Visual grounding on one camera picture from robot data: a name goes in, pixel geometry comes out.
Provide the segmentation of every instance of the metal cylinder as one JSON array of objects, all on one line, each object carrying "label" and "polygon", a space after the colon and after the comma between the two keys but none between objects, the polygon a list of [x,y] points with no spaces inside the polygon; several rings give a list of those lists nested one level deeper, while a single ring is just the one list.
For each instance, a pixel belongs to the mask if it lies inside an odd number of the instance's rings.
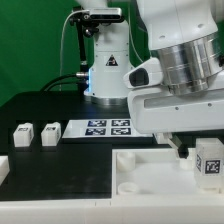
[{"label": "metal cylinder", "polygon": [[217,33],[204,38],[153,51],[164,73],[163,84],[174,95],[184,95],[208,88],[207,78],[222,70],[221,48]]}]

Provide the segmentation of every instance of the black table surface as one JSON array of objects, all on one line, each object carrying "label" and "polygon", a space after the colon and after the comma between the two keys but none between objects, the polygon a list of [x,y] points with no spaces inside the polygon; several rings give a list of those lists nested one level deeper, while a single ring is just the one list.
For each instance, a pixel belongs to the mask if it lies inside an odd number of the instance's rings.
[{"label": "black table surface", "polygon": [[[0,108],[0,155],[8,155],[10,173],[0,186],[0,201],[110,198],[112,150],[155,148],[153,138],[61,139],[57,147],[42,147],[41,131],[59,122],[64,132],[71,119],[127,119],[127,105],[102,106],[85,102],[76,92],[26,92]],[[28,148],[15,148],[13,133],[19,124],[34,126]],[[178,133],[194,147],[199,137],[224,139],[224,131]]]}]

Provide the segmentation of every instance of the white block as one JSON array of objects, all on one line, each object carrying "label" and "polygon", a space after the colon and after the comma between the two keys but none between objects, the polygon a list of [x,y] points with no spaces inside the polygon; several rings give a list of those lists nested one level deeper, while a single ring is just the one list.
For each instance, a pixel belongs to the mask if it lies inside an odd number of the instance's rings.
[{"label": "white block", "polygon": [[33,124],[20,124],[13,133],[15,147],[29,147],[34,137]]},{"label": "white block", "polygon": [[197,139],[195,180],[200,188],[222,188],[224,145],[215,138]]},{"label": "white block", "polygon": [[0,156],[0,185],[3,183],[9,173],[8,156]]},{"label": "white block", "polygon": [[41,132],[42,146],[56,146],[61,138],[61,125],[58,122],[47,124]]}]

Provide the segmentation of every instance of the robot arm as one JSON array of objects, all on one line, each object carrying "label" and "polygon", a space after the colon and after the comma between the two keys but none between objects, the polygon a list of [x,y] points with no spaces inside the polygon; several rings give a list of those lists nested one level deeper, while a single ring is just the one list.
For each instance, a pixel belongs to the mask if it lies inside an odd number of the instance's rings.
[{"label": "robot arm", "polygon": [[[224,74],[210,1],[137,3],[158,62],[154,72],[150,59],[124,78],[135,87],[128,97],[135,128],[144,134],[222,129]],[[133,84],[137,71],[144,73],[142,85]]]}]

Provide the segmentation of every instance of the white machine base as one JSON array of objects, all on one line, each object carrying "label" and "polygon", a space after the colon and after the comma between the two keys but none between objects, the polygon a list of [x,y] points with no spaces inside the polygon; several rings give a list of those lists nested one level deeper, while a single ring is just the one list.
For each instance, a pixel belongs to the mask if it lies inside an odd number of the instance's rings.
[{"label": "white machine base", "polygon": [[[134,170],[117,170],[118,153],[135,154]],[[188,162],[193,158],[192,151]],[[7,224],[31,220],[32,224],[223,224],[222,191],[200,191],[193,171],[179,163],[172,149],[114,150],[111,199],[1,202],[0,220]],[[128,194],[118,194],[118,186],[127,181],[136,184],[137,191],[129,188]]]}]

